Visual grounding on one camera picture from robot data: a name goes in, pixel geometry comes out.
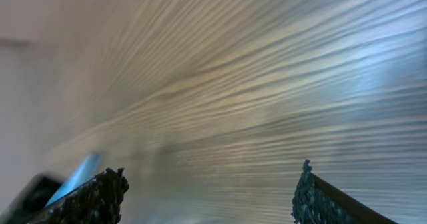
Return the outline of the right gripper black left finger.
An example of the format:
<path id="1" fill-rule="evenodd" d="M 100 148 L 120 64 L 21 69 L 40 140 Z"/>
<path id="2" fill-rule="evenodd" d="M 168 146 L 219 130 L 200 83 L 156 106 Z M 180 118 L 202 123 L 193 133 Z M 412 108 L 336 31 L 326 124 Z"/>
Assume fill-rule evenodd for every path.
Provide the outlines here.
<path id="1" fill-rule="evenodd" d="M 124 169 L 107 168 L 22 224 L 118 224 L 121 203 L 129 190 Z"/>

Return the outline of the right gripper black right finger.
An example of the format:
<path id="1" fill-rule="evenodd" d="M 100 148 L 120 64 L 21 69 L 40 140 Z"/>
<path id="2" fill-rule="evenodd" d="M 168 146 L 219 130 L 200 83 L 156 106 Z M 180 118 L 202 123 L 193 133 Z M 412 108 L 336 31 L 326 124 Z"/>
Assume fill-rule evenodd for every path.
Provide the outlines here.
<path id="1" fill-rule="evenodd" d="M 299 224 L 397 224 L 312 173 L 306 159 L 292 199 Z"/>

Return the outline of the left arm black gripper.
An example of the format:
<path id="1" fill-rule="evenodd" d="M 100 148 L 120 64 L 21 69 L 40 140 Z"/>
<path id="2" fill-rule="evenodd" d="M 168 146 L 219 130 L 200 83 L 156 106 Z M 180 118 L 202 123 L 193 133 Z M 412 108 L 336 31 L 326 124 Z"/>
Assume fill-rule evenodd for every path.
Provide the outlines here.
<path id="1" fill-rule="evenodd" d="M 62 186 L 63 179 L 50 173 L 36 174 L 1 214 L 1 224 L 24 223 L 45 207 Z"/>

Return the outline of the blue Samsung Galaxy smartphone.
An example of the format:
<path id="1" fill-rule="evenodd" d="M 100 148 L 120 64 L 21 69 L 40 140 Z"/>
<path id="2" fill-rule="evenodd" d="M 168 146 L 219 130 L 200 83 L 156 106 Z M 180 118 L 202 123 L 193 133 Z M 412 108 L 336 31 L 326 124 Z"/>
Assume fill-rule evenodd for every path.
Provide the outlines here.
<path id="1" fill-rule="evenodd" d="M 98 165 L 102 160 L 102 154 L 100 153 L 91 153 L 89 154 L 84 161 L 79 165 L 79 167 L 69 176 L 69 178 L 56 190 L 52 197 L 46 203 L 46 207 L 50 204 L 58 201 L 60 198 L 66 196 L 68 193 L 78 188 L 80 185 L 89 181 L 95 171 L 97 170 Z"/>

